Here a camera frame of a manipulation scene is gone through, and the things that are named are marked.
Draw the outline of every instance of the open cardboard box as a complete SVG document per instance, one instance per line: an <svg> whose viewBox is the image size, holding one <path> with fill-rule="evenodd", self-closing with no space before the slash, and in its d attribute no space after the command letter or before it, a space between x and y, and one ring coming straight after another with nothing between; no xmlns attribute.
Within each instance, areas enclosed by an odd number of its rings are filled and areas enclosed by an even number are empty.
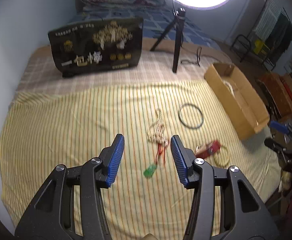
<svg viewBox="0 0 292 240"><path fill-rule="evenodd" d="M204 78L222 103L240 140L259 133L268 124L269 114L262 99L238 67L214 63ZM234 96L223 80L231 84Z"/></svg>

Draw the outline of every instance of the silver screw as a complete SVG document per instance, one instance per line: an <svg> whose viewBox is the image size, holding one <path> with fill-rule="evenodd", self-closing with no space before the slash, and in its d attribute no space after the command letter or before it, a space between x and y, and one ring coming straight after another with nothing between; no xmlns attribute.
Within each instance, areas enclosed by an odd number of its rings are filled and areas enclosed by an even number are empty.
<svg viewBox="0 0 292 240"><path fill-rule="evenodd" d="M98 164L100 163L101 159L96 157L96 158L92 158L92 164Z"/></svg>
<svg viewBox="0 0 292 240"><path fill-rule="evenodd" d="M59 164L56 167L56 171L63 171L65 169L65 165Z"/></svg>
<svg viewBox="0 0 292 240"><path fill-rule="evenodd" d="M197 159L195 159L195 163L196 163L197 165L202 165L204 162L205 162L205 161L204 161L203 159L201 159L201 158L197 158Z"/></svg>
<svg viewBox="0 0 292 240"><path fill-rule="evenodd" d="M232 172L238 172L239 171L239 168L237 166L230 166L229 169L232 171Z"/></svg>

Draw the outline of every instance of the black bracelet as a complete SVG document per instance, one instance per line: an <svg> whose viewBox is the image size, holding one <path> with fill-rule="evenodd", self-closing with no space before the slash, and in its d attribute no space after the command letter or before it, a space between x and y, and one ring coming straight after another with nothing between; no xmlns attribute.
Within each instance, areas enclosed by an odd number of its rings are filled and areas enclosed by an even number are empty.
<svg viewBox="0 0 292 240"><path fill-rule="evenodd" d="M197 126L189 126L189 125L187 125L187 124L182 120L182 118L181 118L181 110L182 110L185 106L192 106L192 107L194 107L195 109L197 109L197 110L199 111L199 113L200 113L200 115L201 115L201 117L202 117L202 122L201 122L199 125L197 125ZM178 119L179 119L179 121L181 121L181 123L182 123L185 127L189 128L189 129L199 129L199 128L201 128L201 126L202 126L203 123L204 123L204 116L203 116L202 111L199 109L198 106L196 106L196 105L194 105L194 104L190 104L190 103L183 104L183 105L179 108L179 111L178 111Z"/></svg>

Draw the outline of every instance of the yellow striped bedsheet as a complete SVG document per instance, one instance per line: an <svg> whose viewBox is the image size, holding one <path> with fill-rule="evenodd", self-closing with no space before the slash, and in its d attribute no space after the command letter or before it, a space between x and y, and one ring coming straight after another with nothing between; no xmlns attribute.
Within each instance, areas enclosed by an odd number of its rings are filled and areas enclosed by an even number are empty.
<svg viewBox="0 0 292 240"><path fill-rule="evenodd" d="M190 130L180 123L177 113L184 103L203 111L200 129ZM113 239L140 239L148 233L158 239L182 239L193 191L179 182L169 148L166 165L159 166L151 179L143 176L157 152L156 145L146 140L146 130L156 120L156 108L163 112L165 135L178 134L185 147L194 150L215 139L225 145L229 165L243 171L264 201L278 186L277 157L263 143L269 129L240 141L204 80L103 86L59 96L19 93L0 136L2 200L14 224L56 165L82 165L122 133L125 150L116 181L102 191ZM185 118L195 124L200 115L189 112ZM214 165L213 158L207 160ZM216 189L213 234L219 230L219 202ZM81 234L78 187L74 213L76 231Z"/></svg>

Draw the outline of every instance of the striped cloth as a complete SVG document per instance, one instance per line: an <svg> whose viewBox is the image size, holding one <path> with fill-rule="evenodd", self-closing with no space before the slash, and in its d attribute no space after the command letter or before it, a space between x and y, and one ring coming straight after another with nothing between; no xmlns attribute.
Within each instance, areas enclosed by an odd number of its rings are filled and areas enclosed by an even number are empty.
<svg viewBox="0 0 292 240"><path fill-rule="evenodd" d="M197 105L204 114L198 130L185 128L177 117L183 103ZM182 239L192 202L192 190L179 182L168 148L166 165L151 179L143 171L154 162L155 144L146 140L147 128L163 112L165 136L178 134L185 147L195 149L218 139L262 200L280 181L274 152L264 146L268 128L246 141L237 137L226 112L206 81L160 82L103 86L67 95L19 93L0 136L2 200L16 225L30 200L57 164L82 165L109 146L117 133L125 136L125 150L115 183L102 191L113 239ZM185 121L200 121L186 110ZM226 154L221 151L224 162ZM207 159L214 165L213 158ZM81 234L79 188L75 189L76 232ZM219 230L220 195L215 189L213 234Z"/></svg>

